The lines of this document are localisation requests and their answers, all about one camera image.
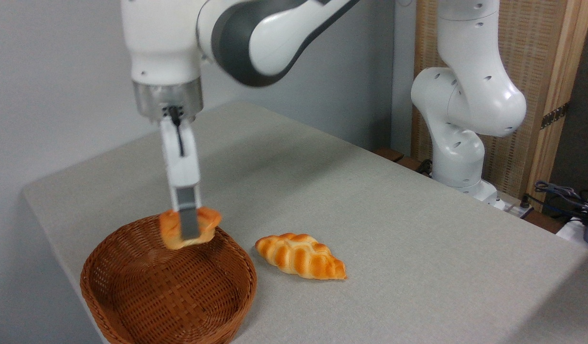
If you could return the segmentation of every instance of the braided bread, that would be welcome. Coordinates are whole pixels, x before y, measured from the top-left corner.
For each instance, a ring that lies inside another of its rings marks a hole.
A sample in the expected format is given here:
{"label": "braided bread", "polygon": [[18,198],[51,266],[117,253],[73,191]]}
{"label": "braided bread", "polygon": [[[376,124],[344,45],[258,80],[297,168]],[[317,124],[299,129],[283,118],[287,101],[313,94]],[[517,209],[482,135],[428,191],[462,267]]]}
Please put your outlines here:
{"label": "braided bread", "polygon": [[258,240],[255,247],[270,265],[287,274],[316,280],[347,279],[344,263],[310,235],[271,235]]}

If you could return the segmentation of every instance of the bread roll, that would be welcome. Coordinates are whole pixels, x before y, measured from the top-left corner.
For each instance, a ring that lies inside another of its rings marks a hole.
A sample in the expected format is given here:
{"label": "bread roll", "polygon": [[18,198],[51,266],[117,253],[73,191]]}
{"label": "bread roll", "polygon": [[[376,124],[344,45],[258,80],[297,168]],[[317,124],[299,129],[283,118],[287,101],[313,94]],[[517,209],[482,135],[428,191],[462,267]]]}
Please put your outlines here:
{"label": "bread roll", "polygon": [[255,247],[269,264],[287,274],[316,280],[347,279],[344,263],[310,235],[271,235],[258,240]]}
{"label": "bread roll", "polygon": [[200,236],[189,240],[182,240],[179,213],[171,209],[160,214],[160,235],[167,248],[178,250],[186,246],[204,244],[213,239],[215,227],[222,220],[220,213],[208,207],[200,207],[196,210],[196,215]]}

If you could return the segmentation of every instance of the cable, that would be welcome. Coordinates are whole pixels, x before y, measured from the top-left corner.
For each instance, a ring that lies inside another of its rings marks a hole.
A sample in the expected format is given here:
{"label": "cable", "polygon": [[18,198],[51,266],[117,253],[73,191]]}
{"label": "cable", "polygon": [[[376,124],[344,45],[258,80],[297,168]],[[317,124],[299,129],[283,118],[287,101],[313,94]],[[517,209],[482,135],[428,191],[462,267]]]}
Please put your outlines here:
{"label": "cable", "polygon": [[586,209],[583,209],[582,211],[569,211],[566,209],[560,209],[558,207],[554,207],[550,204],[547,204],[546,202],[543,202],[543,201],[539,200],[538,198],[531,196],[531,194],[526,193],[525,196],[538,204],[544,205],[545,207],[547,207],[548,209],[551,209],[552,211],[556,211],[558,213],[565,214],[565,215],[568,215],[571,217],[578,217],[578,218],[588,222],[588,211]]}

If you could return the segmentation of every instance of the woven screen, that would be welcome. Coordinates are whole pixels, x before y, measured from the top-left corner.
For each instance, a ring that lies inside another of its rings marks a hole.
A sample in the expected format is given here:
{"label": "woven screen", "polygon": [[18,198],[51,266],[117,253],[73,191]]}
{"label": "woven screen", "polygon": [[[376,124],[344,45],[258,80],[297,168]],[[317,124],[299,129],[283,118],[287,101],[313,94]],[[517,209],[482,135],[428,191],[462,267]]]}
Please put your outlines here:
{"label": "woven screen", "polygon": [[[438,55],[437,7],[437,0],[417,2],[415,74],[424,68],[446,67]],[[500,4],[502,62],[527,99],[527,115],[513,135],[481,136],[486,150],[483,178],[510,196],[519,197],[527,186],[565,9],[564,0],[502,0]],[[431,159],[429,131],[416,109],[412,128],[412,157]]]}

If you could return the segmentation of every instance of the woven basket rim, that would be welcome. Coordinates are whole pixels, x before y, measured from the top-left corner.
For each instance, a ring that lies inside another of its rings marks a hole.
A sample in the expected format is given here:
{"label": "woven basket rim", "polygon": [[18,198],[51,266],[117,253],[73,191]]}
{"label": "woven basket rim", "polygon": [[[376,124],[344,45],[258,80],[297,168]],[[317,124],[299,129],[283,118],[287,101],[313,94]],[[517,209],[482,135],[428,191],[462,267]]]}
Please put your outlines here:
{"label": "woven basket rim", "polygon": [[[158,220],[158,216],[159,215],[152,215],[152,216],[140,218],[139,220],[136,220],[134,222]],[[117,331],[115,331],[113,329],[113,325],[112,325],[111,321],[106,316],[100,303],[97,301],[95,293],[93,292],[92,288],[90,287],[89,276],[91,276],[93,267],[95,266],[95,264],[97,263],[97,261],[99,259],[99,256],[100,256],[99,252],[102,251],[104,246],[107,246],[109,244],[110,240],[113,240],[114,237],[117,237],[117,235],[119,234],[121,229],[127,227],[128,225],[130,225],[130,224],[123,225],[123,226],[119,227],[118,229],[113,231],[113,233],[108,235],[104,240],[102,240],[100,244],[97,245],[97,247],[92,251],[92,253],[90,253],[90,255],[87,257],[86,261],[84,262],[84,267],[82,268],[82,273],[80,276],[80,288],[82,290],[82,296],[86,300],[86,303],[87,303],[87,305],[93,315],[93,318],[95,319],[95,322],[97,323],[99,329],[101,329],[101,332],[103,333],[103,335],[106,336],[106,339],[108,339],[109,342],[111,342],[111,343],[117,343],[117,344],[134,344],[134,343],[124,339],[121,335],[119,335],[119,333],[117,333]],[[239,257],[245,263],[246,272],[247,272],[247,275],[249,276],[249,279],[248,279],[249,292],[241,300],[242,307],[239,307],[239,309],[237,309],[237,311],[235,311],[234,315],[231,316],[231,318],[228,319],[227,322],[225,322],[224,324],[221,324],[219,327],[216,327],[215,330],[211,331],[208,335],[203,337],[204,343],[213,343],[213,342],[216,342],[217,340],[222,339],[224,337],[224,335],[226,335],[227,333],[229,333],[233,329],[232,324],[239,324],[234,329],[235,331],[238,331],[239,327],[242,324],[243,319],[245,318],[247,312],[249,311],[249,309],[252,305],[252,301],[254,300],[254,297],[256,294],[256,289],[257,289],[257,273],[255,271],[254,264],[252,263],[249,255],[246,253],[246,251],[243,248],[241,248],[241,246],[239,246],[235,242],[235,240],[232,237],[230,237],[230,235],[228,235],[228,233],[226,233],[219,226],[215,227],[215,237],[213,238],[213,240],[215,240],[218,237],[220,238],[220,240],[223,240],[223,242],[229,246],[230,250],[237,253],[237,257]]]}

